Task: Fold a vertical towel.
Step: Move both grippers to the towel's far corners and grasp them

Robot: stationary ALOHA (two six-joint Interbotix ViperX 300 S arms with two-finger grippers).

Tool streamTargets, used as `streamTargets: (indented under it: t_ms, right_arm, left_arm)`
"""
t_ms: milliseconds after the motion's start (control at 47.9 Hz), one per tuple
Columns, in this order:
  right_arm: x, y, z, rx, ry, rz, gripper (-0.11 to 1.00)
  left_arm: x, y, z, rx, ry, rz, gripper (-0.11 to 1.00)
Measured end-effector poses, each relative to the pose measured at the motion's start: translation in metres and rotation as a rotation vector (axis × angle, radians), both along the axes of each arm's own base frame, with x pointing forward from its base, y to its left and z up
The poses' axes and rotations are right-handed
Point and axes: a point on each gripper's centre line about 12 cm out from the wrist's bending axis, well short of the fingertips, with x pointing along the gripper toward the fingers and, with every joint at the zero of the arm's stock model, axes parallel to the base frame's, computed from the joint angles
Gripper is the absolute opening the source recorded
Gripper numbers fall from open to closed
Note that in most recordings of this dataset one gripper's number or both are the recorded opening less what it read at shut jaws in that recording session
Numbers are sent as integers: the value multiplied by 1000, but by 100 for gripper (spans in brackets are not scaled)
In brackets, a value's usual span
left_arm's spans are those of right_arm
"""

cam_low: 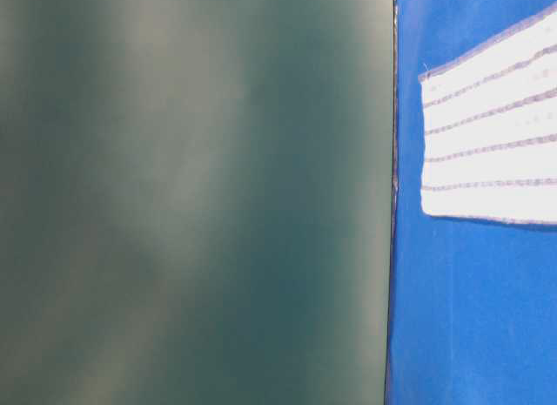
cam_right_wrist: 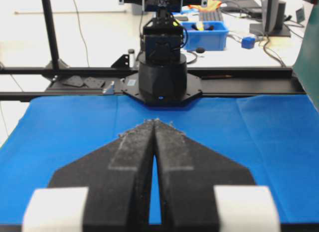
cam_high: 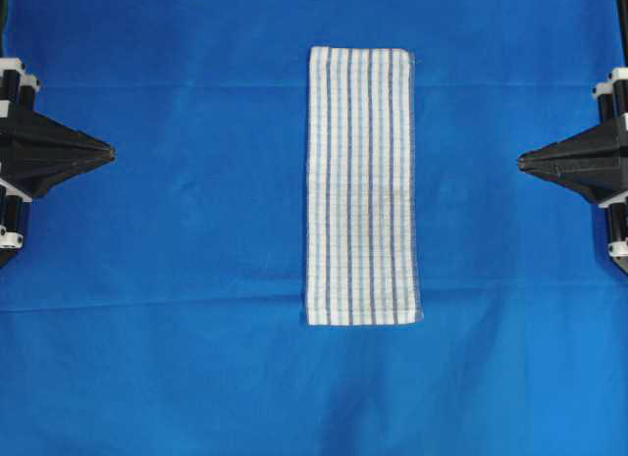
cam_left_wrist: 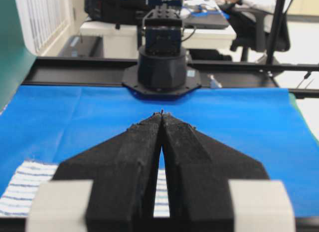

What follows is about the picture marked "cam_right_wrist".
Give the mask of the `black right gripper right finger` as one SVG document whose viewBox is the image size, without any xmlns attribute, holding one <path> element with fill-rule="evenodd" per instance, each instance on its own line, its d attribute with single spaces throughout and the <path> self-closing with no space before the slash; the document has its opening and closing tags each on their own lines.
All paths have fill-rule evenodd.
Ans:
<svg viewBox="0 0 319 232">
<path fill-rule="evenodd" d="M 167 232 L 278 232 L 269 188 L 245 166 L 154 122 L 162 226 Z"/>
</svg>

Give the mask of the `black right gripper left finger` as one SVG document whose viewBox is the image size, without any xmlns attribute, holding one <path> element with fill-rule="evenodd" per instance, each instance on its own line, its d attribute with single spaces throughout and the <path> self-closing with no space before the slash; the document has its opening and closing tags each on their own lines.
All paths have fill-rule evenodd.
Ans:
<svg viewBox="0 0 319 232">
<path fill-rule="evenodd" d="M 55 171 L 23 216 L 24 232 L 140 232 L 148 225 L 154 121 Z"/>
</svg>

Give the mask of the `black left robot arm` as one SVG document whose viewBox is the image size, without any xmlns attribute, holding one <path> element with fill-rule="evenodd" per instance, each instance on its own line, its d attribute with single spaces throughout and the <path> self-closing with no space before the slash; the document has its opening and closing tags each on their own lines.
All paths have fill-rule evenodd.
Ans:
<svg viewBox="0 0 319 232">
<path fill-rule="evenodd" d="M 121 83 L 126 95 L 152 106 L 178 105 L 202 94 L 201 79 L 187 72 L 181 49 L 188 42 L 187 30 L 173 16 L 186 0 L 119 0 L 139 4 L 155 16 L 143 27 L 138 72 Z"/>
</svg>

